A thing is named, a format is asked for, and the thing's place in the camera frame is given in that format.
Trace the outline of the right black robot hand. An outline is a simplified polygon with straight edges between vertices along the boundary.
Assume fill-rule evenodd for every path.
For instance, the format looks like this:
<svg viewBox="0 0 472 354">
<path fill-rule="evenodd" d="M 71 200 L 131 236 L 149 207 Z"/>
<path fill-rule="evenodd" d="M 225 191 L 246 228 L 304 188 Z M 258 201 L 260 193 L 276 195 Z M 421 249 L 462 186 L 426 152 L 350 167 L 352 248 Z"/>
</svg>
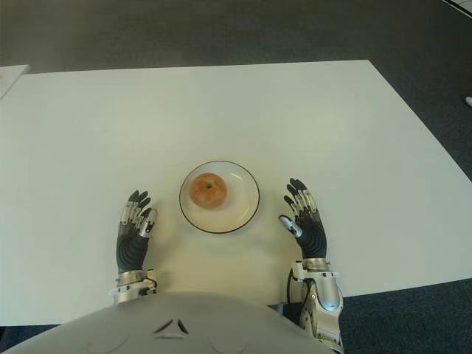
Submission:
<svg viewBox="0 0 472 354">
<path fill-rule="evenodd" d="M 291 208 L 293 217 L 280 215 L 279 222 L 294 236 L 304 259 L 326 258 L 327 237 L 314 197 L 296 178 L 291 178 L 286 188 L 291 196 L 285 195 L 284 201 Z"/>
</svg>

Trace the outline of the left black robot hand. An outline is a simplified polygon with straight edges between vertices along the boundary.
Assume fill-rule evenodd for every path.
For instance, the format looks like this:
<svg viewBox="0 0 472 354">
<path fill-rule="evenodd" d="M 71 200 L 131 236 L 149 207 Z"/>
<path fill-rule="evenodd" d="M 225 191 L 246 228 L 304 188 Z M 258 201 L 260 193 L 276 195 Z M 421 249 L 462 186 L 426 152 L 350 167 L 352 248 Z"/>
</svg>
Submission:
<svg viewBox="0 0 472 354">
<path fill-rule="evenodd" d="M 150 202 L 148 191 L 135 190 L 124 204 L 116 244 L 118 274 L 142 270 L 158 216 Z"/>
</svg>

